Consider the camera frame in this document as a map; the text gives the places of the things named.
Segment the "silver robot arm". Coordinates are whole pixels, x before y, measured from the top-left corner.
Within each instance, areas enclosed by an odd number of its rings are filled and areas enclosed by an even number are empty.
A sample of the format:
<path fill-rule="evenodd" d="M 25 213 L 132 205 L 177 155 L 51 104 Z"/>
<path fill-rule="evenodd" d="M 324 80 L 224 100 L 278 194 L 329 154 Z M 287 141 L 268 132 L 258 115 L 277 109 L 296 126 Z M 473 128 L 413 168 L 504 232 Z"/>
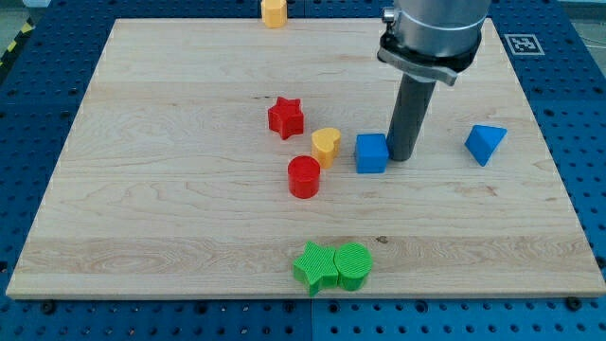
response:
<path fill-rule="evenodd" d="M 394 0 L 377 58 L 420 82 L 455 84 L 482 41 L 490 0 Z"/>

